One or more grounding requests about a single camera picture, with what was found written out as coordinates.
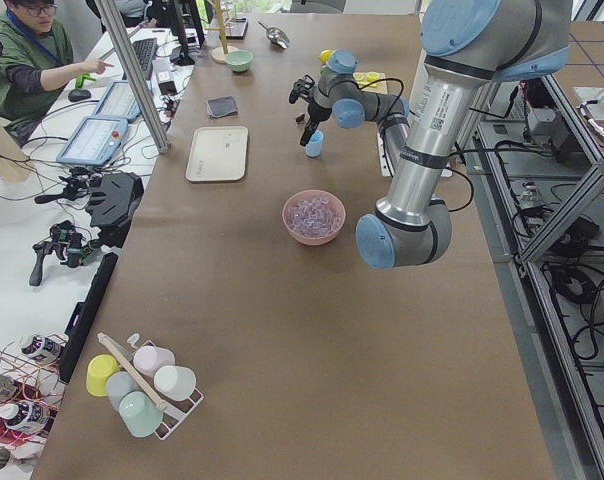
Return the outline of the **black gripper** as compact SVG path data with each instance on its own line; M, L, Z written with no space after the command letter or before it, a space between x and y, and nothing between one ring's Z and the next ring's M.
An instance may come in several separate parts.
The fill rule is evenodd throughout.
M305 147L310 140L320 140L321 131L319 123L328 120L331 116L331 108L320 105L315 99L311 98L308 103L307 112L309 115L308 123L305 125L303 134L300 138L300 145Z

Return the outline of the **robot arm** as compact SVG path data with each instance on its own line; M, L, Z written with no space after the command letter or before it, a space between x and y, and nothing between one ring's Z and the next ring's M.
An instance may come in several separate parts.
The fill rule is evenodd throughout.
M319 80L295 82L289 101L304 99L306 145L329 118L345 128L376 123L394 174L388 193L356 225L362 259L376 269L428 264L447 250L449 210L434 194L478 90L489 82L533 79L568 59L569 1L433 1L421 24L427 80L416 107L400 95L362 90L357 60L334 51Z

